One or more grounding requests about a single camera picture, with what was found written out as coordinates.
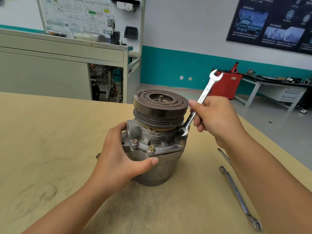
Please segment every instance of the hex bolt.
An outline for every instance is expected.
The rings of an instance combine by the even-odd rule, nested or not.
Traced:
[[[138,140],[137,139],[133,139],[132,140],[132,144],[138,144]]]
[[[184,146],[185,145],[185,141],[184,140],[180,140],[179,145],[180,146]]]
[[[154,149],[154,146],[153,145],[150,145],[149,148],[147,149],[149,152],[153,152],[155,149]]]

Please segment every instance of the hand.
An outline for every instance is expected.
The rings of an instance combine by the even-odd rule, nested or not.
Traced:
[[[194,100],[189,100],[189,105],[196,112],[194,126],[197,130],[207,130],[222,148],[230,141],[247,134],[227,98],[209,96],[203,105]]]
[[[111,128],[104,141],[101,155],[87,183],[108,197],[120,191],[133,177],[150,170],[158,158],[135,162],[130,160],[121,144],[121,132],[127,123],[122,122]]]

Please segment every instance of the person's left arm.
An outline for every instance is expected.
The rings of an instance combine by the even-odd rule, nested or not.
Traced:
[[[158,162],[158,158],[135,162],[127,157],[121,144],[121,131],[125,127],[126,122],[122,122],[108,131],[93,173],[83,187],[22,234],[80,233],[105,200]]]

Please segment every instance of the beige workbench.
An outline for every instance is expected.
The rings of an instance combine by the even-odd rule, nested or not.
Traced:
[[[22,232],[79,189],[108,129],[133,119],[132,110],[130,104],[0,93],[0,233]],[[312,190],[309,169],[242,122]],[[251,214],[259,216],[217,148],[209,133],[191,128],[169,181],[156,187],[131,181],[104,203],[82,233],[256,233],[220,165],[232,175]]]

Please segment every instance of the dark blue poster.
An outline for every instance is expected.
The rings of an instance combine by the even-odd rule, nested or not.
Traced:
[[[227,40],[312,54],[312,0],[240,0]]]

